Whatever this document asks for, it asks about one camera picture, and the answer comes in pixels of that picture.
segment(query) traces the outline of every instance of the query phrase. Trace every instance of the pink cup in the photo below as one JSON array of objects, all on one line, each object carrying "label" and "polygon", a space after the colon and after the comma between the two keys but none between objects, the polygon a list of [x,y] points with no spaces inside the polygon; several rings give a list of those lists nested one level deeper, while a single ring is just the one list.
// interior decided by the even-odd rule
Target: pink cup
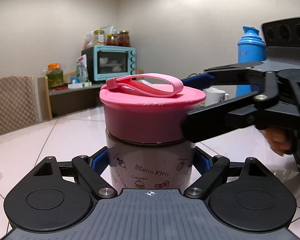
[{"label": "pink cup", "polygon": [[[145,85],[134,77],[169,84]],[[112,184],[122,188],[187,187],[194,144],[182,137],[180,122],[206,95],[162,74],[112,78],[101,88]]]}]

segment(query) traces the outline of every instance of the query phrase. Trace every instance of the silver bolt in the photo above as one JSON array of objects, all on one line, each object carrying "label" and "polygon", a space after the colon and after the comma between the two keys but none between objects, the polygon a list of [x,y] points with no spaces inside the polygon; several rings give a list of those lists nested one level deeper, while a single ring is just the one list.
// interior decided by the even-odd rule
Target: silver bolt
[{"label": "silver bolt", "polygon": [[199,196],[200,194],[202,194],[202,190],[197,187],[191,187],[187,189],[187,193],[191,196]]},{"label": "silver bolt", "polygon": [[109,187],[104,187],[101,190],[99,190],[99,194],[103,196],[110,196],[114,193],[114,190]]},{"label": "silver bolt", "polygon": [[250,114],[248,117],[247,117],[247,123],[251,124],[254,122],[254,116],[252,114]]},{"label": "silver bolt", "polygon": [[268,96],[266,96],[266,95],[256,95],[256,96],[254,96],[254,99],[256,99],[256,100],[266,100],[266,99],[268,99]]}]

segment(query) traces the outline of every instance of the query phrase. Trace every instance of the chair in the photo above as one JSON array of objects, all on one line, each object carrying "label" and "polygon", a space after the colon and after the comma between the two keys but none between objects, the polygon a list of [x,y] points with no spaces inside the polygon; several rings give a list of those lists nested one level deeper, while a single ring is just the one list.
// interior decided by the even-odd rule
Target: chair
[{"label": "chair", "polygon": [[0,134],[39,121],[33,77],[0,79]]}]

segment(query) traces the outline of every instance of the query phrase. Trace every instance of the gold jar lid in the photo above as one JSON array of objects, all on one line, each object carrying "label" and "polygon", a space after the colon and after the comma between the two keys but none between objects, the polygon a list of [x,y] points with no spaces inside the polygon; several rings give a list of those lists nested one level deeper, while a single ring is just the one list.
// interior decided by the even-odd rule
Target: gold jar lid
[{"label": "gold jar lid", "polygon": [[97,35],[97,34],[105,34],[105,31],[104,30],[95,30],[93,32],[93,34]]}]

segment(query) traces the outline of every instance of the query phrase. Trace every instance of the oven glass window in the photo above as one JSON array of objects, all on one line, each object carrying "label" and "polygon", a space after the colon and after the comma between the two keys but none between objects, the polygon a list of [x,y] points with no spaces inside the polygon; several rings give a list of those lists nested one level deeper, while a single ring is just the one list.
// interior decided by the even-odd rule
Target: oven glass window
[{"label": "oven glass window", "polygon": [[98,74],[128,71],[128,53],[98,52]]}]

